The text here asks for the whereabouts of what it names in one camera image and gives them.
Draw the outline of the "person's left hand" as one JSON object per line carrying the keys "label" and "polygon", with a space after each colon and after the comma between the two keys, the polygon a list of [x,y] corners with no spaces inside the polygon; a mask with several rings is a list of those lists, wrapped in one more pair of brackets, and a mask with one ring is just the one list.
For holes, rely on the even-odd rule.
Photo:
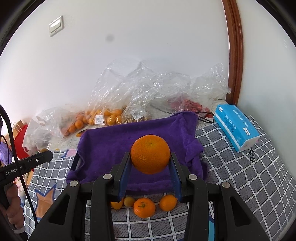
{"label": "person's left hand", "polygon": [[21,207],[21,199],[18,196],[18,187],[15,183],[12,183],[6,191],[6,197],[10,203],[6,209],[5,214],[8,217],[9,222],[15,226],[16,229],[24,227],[24,215],[23,208]]}

